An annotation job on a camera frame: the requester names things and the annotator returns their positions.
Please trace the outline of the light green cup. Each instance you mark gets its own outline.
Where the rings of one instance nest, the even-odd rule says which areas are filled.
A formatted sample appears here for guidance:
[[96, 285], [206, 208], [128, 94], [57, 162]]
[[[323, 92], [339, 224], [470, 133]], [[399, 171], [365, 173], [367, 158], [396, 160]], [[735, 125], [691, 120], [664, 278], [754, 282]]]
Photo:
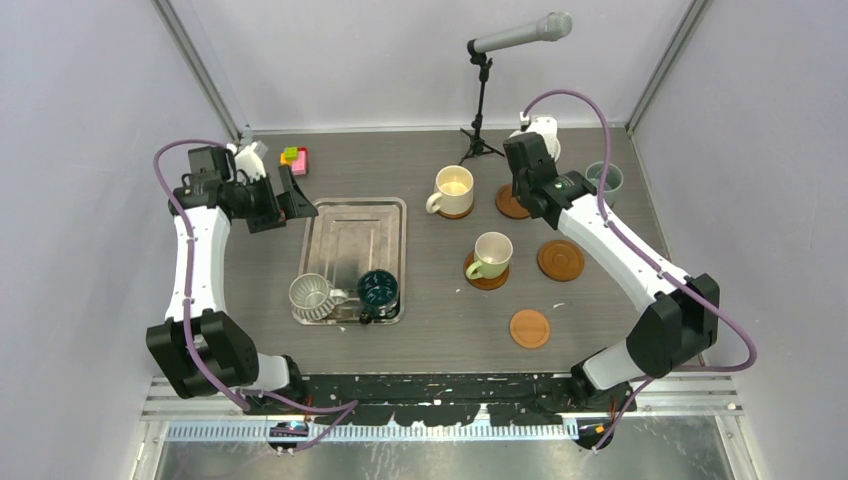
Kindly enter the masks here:
[[513, 244], [503, 233], [490, 231], [475, 241], [472, 263], [465, 269], [468, 280], [491, 280], [501, 276], [509, 267]]

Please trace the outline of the light wooden coaster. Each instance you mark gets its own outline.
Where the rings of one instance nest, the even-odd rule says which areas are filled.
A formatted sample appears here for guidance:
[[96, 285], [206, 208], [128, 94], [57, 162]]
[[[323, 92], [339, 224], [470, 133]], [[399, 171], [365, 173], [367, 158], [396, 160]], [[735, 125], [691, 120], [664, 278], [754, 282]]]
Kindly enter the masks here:
[[516, 312], [509, 322], [511, 338], [527, 349], [540, 348], [550, 338], [550, 323], [539, 311], [525, 309]]

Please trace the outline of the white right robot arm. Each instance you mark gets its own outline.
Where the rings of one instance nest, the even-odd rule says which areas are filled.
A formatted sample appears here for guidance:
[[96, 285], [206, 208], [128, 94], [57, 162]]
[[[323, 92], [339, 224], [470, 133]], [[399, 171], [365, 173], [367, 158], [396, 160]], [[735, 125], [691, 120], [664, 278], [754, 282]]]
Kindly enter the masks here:
[[707, 274], [693, 277], [636, 236], [577, 171], [559, 173], [546, 142], [521, 132], [506, 140], [512, 193], [531, 217], [545, 220], [592, 256], [619, 284], [640, 317], [627, 337], [570, 370], [572, 401], [596, 410], [611, 391], [638, 378], [662, 378], [713, 346], [720, 289]]

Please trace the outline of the silver metal tray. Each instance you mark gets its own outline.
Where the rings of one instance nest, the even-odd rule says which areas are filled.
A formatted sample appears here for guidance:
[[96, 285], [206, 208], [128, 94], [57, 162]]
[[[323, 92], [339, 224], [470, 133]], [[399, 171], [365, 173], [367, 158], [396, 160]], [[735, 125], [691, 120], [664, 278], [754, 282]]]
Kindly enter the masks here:
[[323, 319], [296, 317], [302, 325], [357, 324], [362, 302], [356, 283], [371, 270], [390, 272], [399, 283], [395, 311], [372, 321], [392, 325], [404, 315], [406, 279], [407, 204], [398, 197], [320, 198], [318, 215], [306, 223], [301, 252], [301, 274], [315, 273], [348, 299]]

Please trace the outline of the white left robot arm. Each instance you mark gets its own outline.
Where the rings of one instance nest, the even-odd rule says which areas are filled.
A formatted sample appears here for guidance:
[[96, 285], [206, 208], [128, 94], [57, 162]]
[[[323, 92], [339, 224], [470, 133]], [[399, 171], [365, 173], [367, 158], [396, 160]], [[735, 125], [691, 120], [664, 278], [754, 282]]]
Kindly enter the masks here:
[[174, 286], [162, 323], [146, 331], [146, 346], [155, 363], [182, 399], [223, 394], [239, 408], [249, 397], [268, 392], [280, 412], [298, 412], [307, 389], [296, 362], [288, 355], [267, 355], [233, 320], [226, 306], [224, 260], [235, 221], [249, 232], [282, 228], [293, 219], [316, 216], [290, 166], [279, 174], [276, 193], [260, 141], [237, 146], [187, 139], [189, 172], [170, 187], [161, 169], [160, 148], [153, 168], [168, 198], [177, 239]]

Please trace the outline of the cream mug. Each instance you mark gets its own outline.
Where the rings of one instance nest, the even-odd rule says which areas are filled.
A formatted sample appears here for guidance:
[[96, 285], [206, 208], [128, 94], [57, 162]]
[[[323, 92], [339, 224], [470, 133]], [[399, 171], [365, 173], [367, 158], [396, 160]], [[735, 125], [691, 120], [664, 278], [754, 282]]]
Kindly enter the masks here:
[[429, 214], [438, 210], [446, 213], [461, 213], [474, 205], [474, 177], [459, 165], [442, 168], [435, 178], [434, 191], [425, 203]]

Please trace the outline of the brown ridged wooden coaster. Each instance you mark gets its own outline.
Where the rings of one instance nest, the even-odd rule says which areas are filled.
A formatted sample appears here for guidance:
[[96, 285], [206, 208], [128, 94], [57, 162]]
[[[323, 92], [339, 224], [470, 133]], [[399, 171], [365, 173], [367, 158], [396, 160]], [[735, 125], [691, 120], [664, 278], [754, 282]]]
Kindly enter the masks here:
[[512, 257], [502, 262], [493, 262], [489, 257], [478, 257], [475, 251], [467, 254], [463, 264], [463, 277], [480, 290], [495, 290], [508, 280]]
[[498, 189], [495, 195], [495, 206], [503, 216], [509, 219], [523, 220], [530, 217], [530, 212], [513, 196], [510, 184], [504, 184]]
[[463, 212], [461, 212], [461, 213], [446, 213], [444, 210], [438, 210], [436, 213], [437, 213], [439, 216], [441, 216], [441, 217], [443, 217], [443, 218], [445, 218], [445, 219], [449, 219], [449, 220], [459, 220], [459, 219], [465, 218], [465, 217], [467, 217], [468, 215], [470, 215], [470, 214], [471, 214], [471, 212], [473, 211], [473, 209], [474, 209], [474, 206], [473, 206], [473, 205], [471, 205], [471, 206], [470, 206], [467, 210], [465, 210], [465, 211], [463, 211]]
[[574, 243], [567, 240], [552, 240], [539, 248], [537, 264], [541, 272], [549, 279], [569, 282], [583, 273], [585, 257]]

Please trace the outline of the dark green patterned mug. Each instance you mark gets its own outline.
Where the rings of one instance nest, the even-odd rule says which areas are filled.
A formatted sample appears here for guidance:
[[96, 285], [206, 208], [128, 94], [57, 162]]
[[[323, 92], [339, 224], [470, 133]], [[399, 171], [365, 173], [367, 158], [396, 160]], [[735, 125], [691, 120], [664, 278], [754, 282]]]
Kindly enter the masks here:
[[375, 269], [366, 272], [357, 281], [356, 293], [361, 302], [361, 324], [391, 320], [399, 313], [399, 282], [389, 271]]

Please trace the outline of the silver microphone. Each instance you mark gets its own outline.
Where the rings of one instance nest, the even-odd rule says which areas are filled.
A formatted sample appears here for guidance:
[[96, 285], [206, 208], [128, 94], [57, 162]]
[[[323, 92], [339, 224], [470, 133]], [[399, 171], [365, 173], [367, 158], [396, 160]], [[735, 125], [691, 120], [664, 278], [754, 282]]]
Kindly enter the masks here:
[[573, 18], [569, 13], [551, 12], [533, 23], [472, 39], [467, 50], [470, 55], [482, 55], [528, 43], [556, 42], [568, 36], [572, 28]]

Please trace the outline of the grey ribbed mug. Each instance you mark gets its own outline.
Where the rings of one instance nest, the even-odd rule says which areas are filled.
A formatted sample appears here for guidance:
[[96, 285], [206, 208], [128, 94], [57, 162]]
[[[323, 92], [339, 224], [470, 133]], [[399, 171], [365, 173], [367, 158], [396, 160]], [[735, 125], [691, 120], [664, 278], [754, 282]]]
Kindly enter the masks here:
[[306, 273], [290, 285], [289, 302], [293, 317], [300, 323], [319, 322], [349, 299], [346, 290], [338, 289], [324, 276]]

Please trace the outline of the grey-blue mug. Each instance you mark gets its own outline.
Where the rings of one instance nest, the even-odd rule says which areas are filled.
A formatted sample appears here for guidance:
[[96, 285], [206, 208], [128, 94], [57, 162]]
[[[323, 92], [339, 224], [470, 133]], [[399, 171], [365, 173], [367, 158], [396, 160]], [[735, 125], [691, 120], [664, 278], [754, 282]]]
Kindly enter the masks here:
[[[584, 177], [596, 189], [599, 188], [603, 168], [603, 162], [595, 162], [590, 164], [584, 171]], [[621, 170], [615, 164], [610, 164], [607, 168], [607, 175], [605, 177], [603, 188], [604, 201], [610, 208], [615, 206], [618, 194], [623, 185], [623, 179], [624, 177]]]

